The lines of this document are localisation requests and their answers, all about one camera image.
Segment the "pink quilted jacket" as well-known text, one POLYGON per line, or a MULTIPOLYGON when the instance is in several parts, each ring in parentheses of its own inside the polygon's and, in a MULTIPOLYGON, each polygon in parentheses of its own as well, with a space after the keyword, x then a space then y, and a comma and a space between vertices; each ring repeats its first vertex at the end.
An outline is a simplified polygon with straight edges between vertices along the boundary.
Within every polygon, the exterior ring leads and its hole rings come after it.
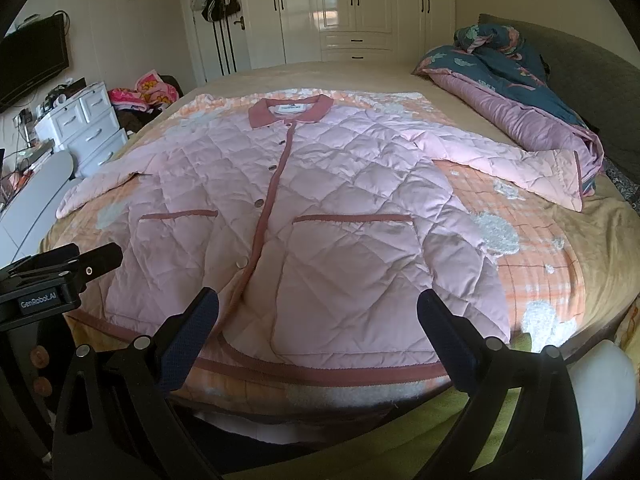
POLYGON ((440 162, 582 209, 575 153, 526 152, 458 128, 334 101, 200 96, 72 188, 58 218, 126 196, 105 229, 122 265, 96 315, 147 333, 202 288, 220 315, 205 356, 322 386, 434 375, 416 317, 437 292, 508 340, 506 295, 480 226, 440 162))

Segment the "white curved desk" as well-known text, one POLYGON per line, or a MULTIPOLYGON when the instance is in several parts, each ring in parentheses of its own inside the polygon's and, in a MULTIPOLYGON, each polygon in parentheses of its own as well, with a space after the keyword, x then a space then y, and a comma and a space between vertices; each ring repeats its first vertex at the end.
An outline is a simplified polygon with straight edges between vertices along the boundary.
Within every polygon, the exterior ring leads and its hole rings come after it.
POLYGON ((56 221, 55 211, 76 183, 74 160, 66 151, 53 153, 1 214, 0 264, 35 255, 56 221))

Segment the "white pillow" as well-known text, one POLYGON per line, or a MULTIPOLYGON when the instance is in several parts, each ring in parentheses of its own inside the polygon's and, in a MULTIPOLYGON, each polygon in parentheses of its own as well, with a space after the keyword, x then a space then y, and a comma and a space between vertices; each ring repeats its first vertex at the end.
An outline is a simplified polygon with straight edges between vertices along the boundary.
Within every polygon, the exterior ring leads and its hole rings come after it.
POLYGON ((568 368, 582 430, 582 478, 608 456, 637 405, 631 359, 602 340, 568 368))

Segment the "white drawer chest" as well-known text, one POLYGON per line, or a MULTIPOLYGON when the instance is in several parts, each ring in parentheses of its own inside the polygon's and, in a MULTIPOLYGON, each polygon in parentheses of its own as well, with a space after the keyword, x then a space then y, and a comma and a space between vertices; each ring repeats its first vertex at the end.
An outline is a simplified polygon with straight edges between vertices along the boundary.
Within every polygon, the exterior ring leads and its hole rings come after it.
POLYGON ((74 161, 74 176, 88 178, 114 159, 128 141, 103 81, 82 89, 43 115, 35 125, 40 141, 74 161))

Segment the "pink cartoon blanket pile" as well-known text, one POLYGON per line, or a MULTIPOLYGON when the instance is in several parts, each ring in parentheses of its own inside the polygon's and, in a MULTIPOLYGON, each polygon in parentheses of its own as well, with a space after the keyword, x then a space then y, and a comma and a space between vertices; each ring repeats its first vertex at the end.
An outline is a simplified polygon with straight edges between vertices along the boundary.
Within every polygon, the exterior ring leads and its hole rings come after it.
POLYGON ((163 81, 156 70, 141 76, 134 88, 114 88, 107 91, 108 98, 116 110, 164 110, 179 99, 175 86, 163 81))

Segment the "bags hanging on door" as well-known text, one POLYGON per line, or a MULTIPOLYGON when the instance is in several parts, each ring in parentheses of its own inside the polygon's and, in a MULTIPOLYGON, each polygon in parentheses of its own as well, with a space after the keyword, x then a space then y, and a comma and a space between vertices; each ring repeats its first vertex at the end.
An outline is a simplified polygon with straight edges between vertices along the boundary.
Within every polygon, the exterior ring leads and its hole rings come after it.
POLYGON ((191 10, 200 12, 206 22, 217 23, 241 12, 239 0, 191 0, 191 10))

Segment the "white door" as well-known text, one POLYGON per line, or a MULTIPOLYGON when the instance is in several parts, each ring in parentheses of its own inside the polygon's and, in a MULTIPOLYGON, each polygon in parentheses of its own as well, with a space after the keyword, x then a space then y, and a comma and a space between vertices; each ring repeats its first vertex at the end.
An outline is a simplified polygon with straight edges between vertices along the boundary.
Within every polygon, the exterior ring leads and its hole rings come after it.
POLYGON ((242 12, 227 15, 218 22, 209 22, 203 16, 206 0, 180 0, 180 3, 198 87, 250 69, 242 12))

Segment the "grey padded headboard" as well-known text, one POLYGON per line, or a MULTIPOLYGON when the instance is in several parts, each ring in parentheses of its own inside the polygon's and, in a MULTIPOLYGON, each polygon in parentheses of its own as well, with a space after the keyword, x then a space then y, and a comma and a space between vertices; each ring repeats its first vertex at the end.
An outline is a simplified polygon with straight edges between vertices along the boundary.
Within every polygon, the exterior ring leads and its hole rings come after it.
POLYGON ((597 128, 605 156, 639 181, 638 67, 577 36, 529 22, 482 13, 480 24, 511 25, 550 66, 550 88, 597 128))

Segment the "teal and pink duvet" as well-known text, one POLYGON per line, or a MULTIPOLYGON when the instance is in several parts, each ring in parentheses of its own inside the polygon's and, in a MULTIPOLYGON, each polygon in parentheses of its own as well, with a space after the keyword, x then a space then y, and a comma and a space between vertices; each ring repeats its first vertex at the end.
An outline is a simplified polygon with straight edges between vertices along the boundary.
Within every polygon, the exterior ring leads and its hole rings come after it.
POLYGON ((429 50, 413 70, 462 99, 526 151, 575 153, 582 192, 594 191, 603 145, 548 86, 538 51, 510 25, 458 29, 454 42, 429 50))

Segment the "white glossy wardrobe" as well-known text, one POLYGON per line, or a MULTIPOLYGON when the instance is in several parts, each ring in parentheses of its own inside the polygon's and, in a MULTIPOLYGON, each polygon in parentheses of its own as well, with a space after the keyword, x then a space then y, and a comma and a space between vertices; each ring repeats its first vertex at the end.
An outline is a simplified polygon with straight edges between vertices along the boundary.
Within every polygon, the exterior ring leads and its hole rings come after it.
POLYGON ((415 63, 454 36, 456 0, 242 0, 250 65, 415 63))

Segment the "black wall television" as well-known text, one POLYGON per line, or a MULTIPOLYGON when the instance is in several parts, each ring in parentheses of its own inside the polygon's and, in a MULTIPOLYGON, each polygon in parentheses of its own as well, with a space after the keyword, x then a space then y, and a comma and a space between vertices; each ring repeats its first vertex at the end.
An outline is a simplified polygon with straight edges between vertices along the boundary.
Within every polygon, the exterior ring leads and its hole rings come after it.
POLYGON ((70 66, 66 22, 64 14, 52 14, 1 40, 2 112, 70 66))

